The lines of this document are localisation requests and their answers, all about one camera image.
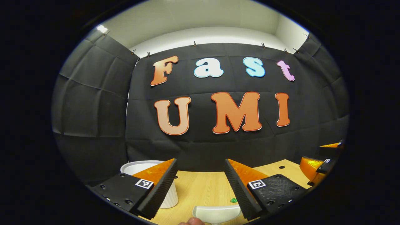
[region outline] ceiling light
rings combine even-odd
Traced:
[[[108,29],[105,28],[103,25],[100,25],[100,26],[97,27],[97,30],[99,30],[99,31],[101,31],[101,32],[103,32],[103,33],[105,33]]]

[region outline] light blue letter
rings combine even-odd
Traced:
[[[194,70],[194,75],[198,78],[219,77],[224,74],[224,71],[221,70],[220,62],[216,58],[200,59],[196,62],[196,66],[198,67]]]
[[[243,59],[243,64],[247,66],[247,74],[250,76],[263,77],[265,75],[265,70],[262,67],[262,62],[258,58],[246,57]]]

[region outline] black fabric backdrop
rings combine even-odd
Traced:
[[[58,74],[53,132],[65,160],[86,183],[108,179],[128,161],[126,104],[138,59],[108,35],[93,30]]]
[[[341,72],[321,43],[310,34],[298,50],[284,51],[248,44],[199,44],[175,48],[142,58],[135,67],[126,115],[126,145],[129,161],[168,160],[178,158],[179,170],[222,171],[225,158],[257,167],[287,159],[300,162],[302,156],[317,157],[319,145],[344,139],[349,119],[348,95]],[[153,64],[171,56],[179,61],[163,84],[150,86]],[[244,57],[259,58],[265,76],[250,77]],[[218,78],[198,78],[193,74],[196,61],[216,58],[224,74]],[[288,81],[276,63],[290,66],[295,81]],[[245,132],[241,128],[227,134],[214,134],[216,104],[211,95],[228,92],[237,105],[245,92],[255,91],[259,99],[262,129]],[[278,102],[275,94],[289,95],[290,124],[278,127]],[[179,124],[178,107],[173,103],[181,96],[191,98],[189,130],[180,136],[161,131],[154,103],[169,100],[171,125]]]

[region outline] letter m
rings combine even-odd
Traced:
[[[245,117],[246,120],[242,127],[244,131],[258,131],[261,129],[258,117],[259,93],[246,92],[239,107],[226,92],[215,93],[211,96],[211,99],[217,107],[217,125],[212,129],[214,133],[225,134],[229,132],[230,128],[226,125],[226,118],[228,118],[235,131],[239,130]]]

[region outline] white ribbed container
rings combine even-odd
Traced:
[[[146,161],[130,162],[130,163],[127,163],[127,164],[124,164],[123,166],[121,166],[120,171],[121,171],[121,173],[133,175],[135,173],[138,173],[140,171],[148,169],[148,168],[155,166],[162,162],[163,161],[159,161],[159,160],[146,160]],[[176,194],[175,181],[173,181],[167,195],[164,198],[164,201],[162,202],[162,204],[160,206],[160,209],[167,209],[167,208],[174,207],[177,203],[178,203],[178,195]]]

